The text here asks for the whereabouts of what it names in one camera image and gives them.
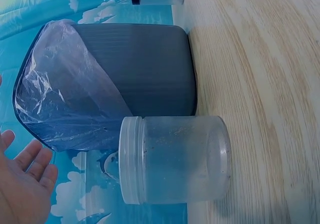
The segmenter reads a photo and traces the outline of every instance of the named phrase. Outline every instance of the clear plastic bag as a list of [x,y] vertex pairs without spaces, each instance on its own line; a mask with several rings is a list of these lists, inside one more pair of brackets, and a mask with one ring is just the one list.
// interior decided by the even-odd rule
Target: clear plastic bag
[[42,29],[15,87],[16,116],[55,151],[118,148],[122,119],[132,114],[72,24]]

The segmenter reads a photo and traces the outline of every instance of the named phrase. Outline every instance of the plastic jar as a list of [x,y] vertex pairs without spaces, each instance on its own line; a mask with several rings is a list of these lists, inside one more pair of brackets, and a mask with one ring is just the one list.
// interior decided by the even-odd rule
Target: plastic jar
[[119,139],[126,204],[222,198],[230,179],[230,140],[217,116],[126,117]]

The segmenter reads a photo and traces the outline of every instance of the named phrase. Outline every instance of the human hand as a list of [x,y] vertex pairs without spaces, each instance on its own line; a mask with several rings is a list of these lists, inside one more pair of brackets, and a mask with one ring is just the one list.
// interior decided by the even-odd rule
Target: human hand
[[10,160],[4,152],[14,139],[12,131],[0,135],[0,223],[44,224],[58,178],[56,166],[49,164],[52,152],[34,140]]

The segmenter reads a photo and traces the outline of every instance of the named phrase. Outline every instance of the wooden table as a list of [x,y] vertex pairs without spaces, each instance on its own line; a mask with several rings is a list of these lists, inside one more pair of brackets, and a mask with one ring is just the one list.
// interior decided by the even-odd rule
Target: wooden table
[[185,0],[173,16],[198,113],[231,140],[227,196],[190,204],[189,224],[320,223],[320,0]]

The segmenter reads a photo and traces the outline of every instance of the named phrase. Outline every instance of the blue backdrop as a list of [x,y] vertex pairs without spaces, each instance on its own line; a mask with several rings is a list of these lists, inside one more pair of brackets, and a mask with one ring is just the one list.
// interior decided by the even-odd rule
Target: blue backdrop
[[[32,139],[16,120],[12,91],[25,54],[40,27],[50,20],[77,23],[173,24],[170,6],[132,6],[126,0],[0,0],[0,127],[16,139],[13,158]],[[117,183],[114,151],[55,153],[59,176],[48,224],[185,224],[187,206],[125,205]]]

